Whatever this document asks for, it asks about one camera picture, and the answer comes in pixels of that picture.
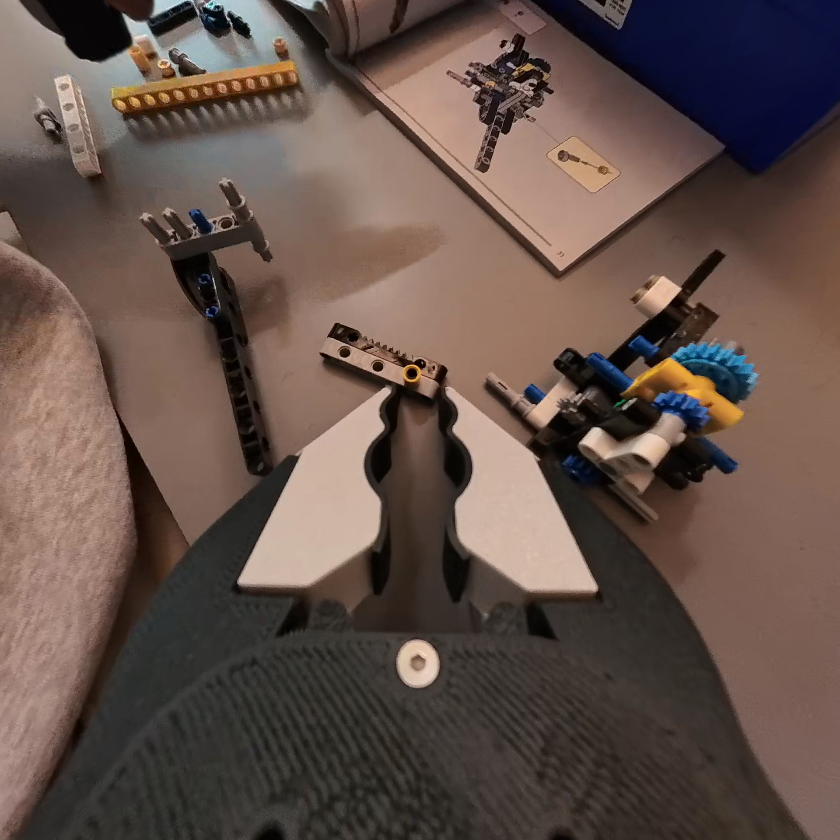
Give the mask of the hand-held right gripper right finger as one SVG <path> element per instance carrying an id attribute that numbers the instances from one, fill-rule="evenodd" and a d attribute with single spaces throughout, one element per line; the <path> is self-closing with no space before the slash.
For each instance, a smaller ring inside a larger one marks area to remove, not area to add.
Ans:
<path id="1" fill-rule="evenodd" d="M 442 388 L 437 405 L 444 474 L 454 492 L 442 560 L 451 601 L 486 617 L 501 604 L 598 596 L 536 456 L 454 387 Z"/>

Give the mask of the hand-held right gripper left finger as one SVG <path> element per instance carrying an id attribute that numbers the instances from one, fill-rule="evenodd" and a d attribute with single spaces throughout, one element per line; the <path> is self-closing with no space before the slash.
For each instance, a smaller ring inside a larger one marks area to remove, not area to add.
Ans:
<path id="1" fill-rule="evenodd" d="M 382 487 L 401 395 L 382 388 L 302 449 L 237 579 L 242 592 L 348 612 L 385 588 L 392 528 Z"/>

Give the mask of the grey lego gear rack piece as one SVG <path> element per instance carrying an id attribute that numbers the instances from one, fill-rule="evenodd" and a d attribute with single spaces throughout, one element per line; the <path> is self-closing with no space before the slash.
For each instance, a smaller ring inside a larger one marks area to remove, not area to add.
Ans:
<path id="1" fill-rule="evenodd" d="M 331 327 L 320 354 L 325 361 L 429 402 L 437 399 L 448 375 L 447 366 L 427 356 L 402 352 L 341 322 Z"/>

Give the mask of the short black lego beam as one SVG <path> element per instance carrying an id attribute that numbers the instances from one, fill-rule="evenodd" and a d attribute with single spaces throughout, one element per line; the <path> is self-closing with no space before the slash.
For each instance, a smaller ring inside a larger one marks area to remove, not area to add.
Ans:
<path id="1" fill-rule="evenodd" d="M 197 8 L 192 1 L 181 1 L 153 14 L 147 21 L 154 36 L 172 32 L 198 17 Z"/>

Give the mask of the white lego beam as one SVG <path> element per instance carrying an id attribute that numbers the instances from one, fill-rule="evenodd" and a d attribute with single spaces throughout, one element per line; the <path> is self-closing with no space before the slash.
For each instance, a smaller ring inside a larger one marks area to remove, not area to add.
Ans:
<path id="1" fill-rule="evenodd" d="M 70 75 L 56 77 L 54 83 L 71 161 L 82 177 L 98 178 L 102 169 L 81 90 Z"/>

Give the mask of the long yellow lego beam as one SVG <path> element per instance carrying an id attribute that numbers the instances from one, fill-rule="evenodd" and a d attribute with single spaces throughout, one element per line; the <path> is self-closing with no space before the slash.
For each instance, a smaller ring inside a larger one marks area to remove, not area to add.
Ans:
<path id="1" fill-rule="evenodd" d="M 116 112 L 128 116 L 261 95 L 294 88 L 299 81 L 296 64 L 286 59 L 268 65 L 170 77 L 139 86 L 113 87 L 110 101 Z"/>

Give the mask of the black beam lego assembly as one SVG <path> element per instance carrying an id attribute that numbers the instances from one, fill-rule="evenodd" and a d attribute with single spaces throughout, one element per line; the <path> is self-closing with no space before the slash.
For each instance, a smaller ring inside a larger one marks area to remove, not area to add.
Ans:
<path id="1" fill-rule="evenodd" d="M 273 469 L 274 461 L 256 379 L 249 367 L 248 331 L 235 281 L 218 264 L 216 253 L 249 244 L 266 263 L 273 255 L 256 215 L 236 184 L 223 178 L 219 188 L 227 204 L 226 213 L 210 217 L 194 208 L 186 223 L 167 207 L 162 213 L 166 225 L 151 213 L 142 214 L 140 221 L 170 260 L 185 297 L 213 331 L 245 467 L 250 475 L 263 477 Z"/>

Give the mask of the multicolour lego gearbox assembly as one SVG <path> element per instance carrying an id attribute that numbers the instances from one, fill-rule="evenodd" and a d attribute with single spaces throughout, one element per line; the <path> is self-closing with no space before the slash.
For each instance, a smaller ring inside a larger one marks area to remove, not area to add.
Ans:
<path id="1" fill-rule="evenodd" d="M 632 297 L 640 327 L 608 355 L 565 349 L 548 391 L 517 392 L 486 376 L 486 389 L 533 430 L 537 455 L 556 457 L 577 485 L 611 491 L 646 522 L 658 519 L 644 500 L 655 480 L 684 490 L 714 469 L 739 468 L 711 436 L 741 422 L 760 376 L 739 343 L 705 340 L 718 314 L 693 300 L 724 259 L 713 250 L 681 283 L 651 276 Z"/>

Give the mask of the lego instruction booklet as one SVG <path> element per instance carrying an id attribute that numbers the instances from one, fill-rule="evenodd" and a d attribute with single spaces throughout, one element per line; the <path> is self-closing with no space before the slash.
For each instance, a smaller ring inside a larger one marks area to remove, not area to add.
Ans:
<path id="1" fill-rule="evenodd" d="M 722 144 L 532 2 L 289 2 L 333 66 L 559 276 Z"/>

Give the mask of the person's grey sweatshirt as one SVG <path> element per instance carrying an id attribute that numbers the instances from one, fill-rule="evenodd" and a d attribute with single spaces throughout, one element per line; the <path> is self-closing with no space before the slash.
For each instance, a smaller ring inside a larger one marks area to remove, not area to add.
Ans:
<path id="1" fill-rule="evenodd" d="M 97 341 L 50 270 L 1 247 L 1 835 L 63 758 L 135 553 Z"/>

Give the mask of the blue box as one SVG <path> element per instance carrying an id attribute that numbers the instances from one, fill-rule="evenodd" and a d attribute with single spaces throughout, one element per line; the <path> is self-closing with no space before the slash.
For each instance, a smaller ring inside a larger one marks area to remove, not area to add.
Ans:
<path id="1" fill-rule="evenodd" d="M 750 172 L 838 118 L 838 1 L 538 5 Z"/>

